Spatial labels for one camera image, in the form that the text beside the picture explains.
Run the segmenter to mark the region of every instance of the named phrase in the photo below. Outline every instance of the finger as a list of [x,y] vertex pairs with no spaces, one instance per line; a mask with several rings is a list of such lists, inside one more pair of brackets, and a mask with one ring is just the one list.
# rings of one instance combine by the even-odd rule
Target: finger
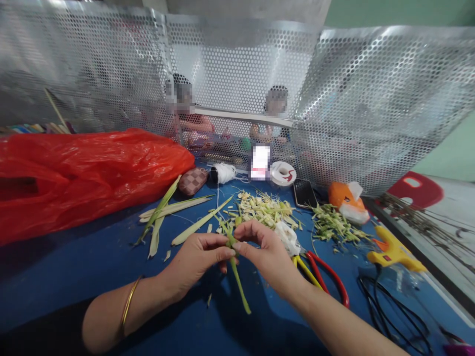
[[259,249],[256,249],[254,246],[243,242],[236,242],[235,244],[233,244],[233,248],[238,251],[241,256],[246,257],[254,264],[256,264],[259,260],[259,253],[262,252]]
[[203,250],[212,250],[219,246],[226,245],[228,238],[219,235],[219,234],[212,234],[212,233],[204,233],[204,234],[197,234],[198,241],[203,247]]
[[234,231],[234,237],[240,241],[255,242],[259,246],[262,245],[262,240],[266,236],[273,236],[274,232],[268,227],[264,226],[257,220],[249,220],[239,224]]
[[228,273],[228,266],[226,265],[226,261],[219,262],[218,266],[222,274]]
[[205,259],[207,267],[211,267],[215,263],[229,260],[236,255],[236,251],[229,247],[218,247],[215,250],[205,251]]

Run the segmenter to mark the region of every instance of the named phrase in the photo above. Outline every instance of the brown pouch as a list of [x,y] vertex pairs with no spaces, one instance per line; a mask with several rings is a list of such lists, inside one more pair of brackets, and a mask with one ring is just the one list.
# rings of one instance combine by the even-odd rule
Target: brown pouch
[[178,189],[185,195],[195,195],[207,179],[208,172],[204,168],[190,169],[180,178]]

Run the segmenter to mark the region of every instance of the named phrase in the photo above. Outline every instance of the tape roll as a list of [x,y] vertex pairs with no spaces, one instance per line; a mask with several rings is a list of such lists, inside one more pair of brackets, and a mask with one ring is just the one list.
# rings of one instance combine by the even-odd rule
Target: tape roll
[[290,187],[297,178],[295,168],[287,162],[277,161],[272,164],[271,182],[278,187]]

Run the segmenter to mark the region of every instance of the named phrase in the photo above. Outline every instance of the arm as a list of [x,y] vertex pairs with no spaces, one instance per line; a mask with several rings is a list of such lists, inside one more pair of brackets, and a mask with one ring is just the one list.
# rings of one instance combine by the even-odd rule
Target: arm
[[308,283],[295,268],[279,237],[256,220],[236,228],[233,248],[248,258],[262,276],[303,316],[334,356],[407,355],[330,295]]
[[191,121],[180,120],[180,125],[183,130],[187,131],[203,131],[213,132],[213,124],[207,116],[197,115],[199,118],[193,118]]
[[260,142],[269,142],[272,139],[272,127],[269,125],[266,126],[266,133],[259,133],[259,125],[252,124],[249,132],[251,138],[258,140]]
[[226,273],[225,261],[236,254],[225,247],[227,241],[222,235],[193,234],[159,275],[141,280],[130,303],[124,335],[122,313],[133,283],[94,299],[83,321],[86,348],[93,354],[110,350],[154,315],[181,300],[213,264],[220,263],[221,271]]
[[285,136],[282,136],[282,133],[278,137],[272,137],[272,132],[274,129],[272,126],[267,125],[266,126],[266,133],[259,133],[259,125],[257,124],[252,124],[251,129],[249,130],[249,136],[259,142],[270,142],[272,139],[277,141],[278,143],[286,143],[287,138]]

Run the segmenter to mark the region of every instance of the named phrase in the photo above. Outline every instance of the bracelet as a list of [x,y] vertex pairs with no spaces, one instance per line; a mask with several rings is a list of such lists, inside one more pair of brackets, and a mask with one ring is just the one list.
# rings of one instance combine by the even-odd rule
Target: bracelet
[[139,278],[137,278],[134,285],[132,286],[129,293],[129,298],[127,299],[127,303],[125,304],[125,307],[124,307],[124,312],[122,313],[122,323],[120,325],[120,329],[124,337],[125,337],[125,320],[127,319],[127,313],[129,312],[130,302],[132,301],[132,296],[134,295],[135,289],[137,288],[137,285],[142,278],[143,278],[143,274]]

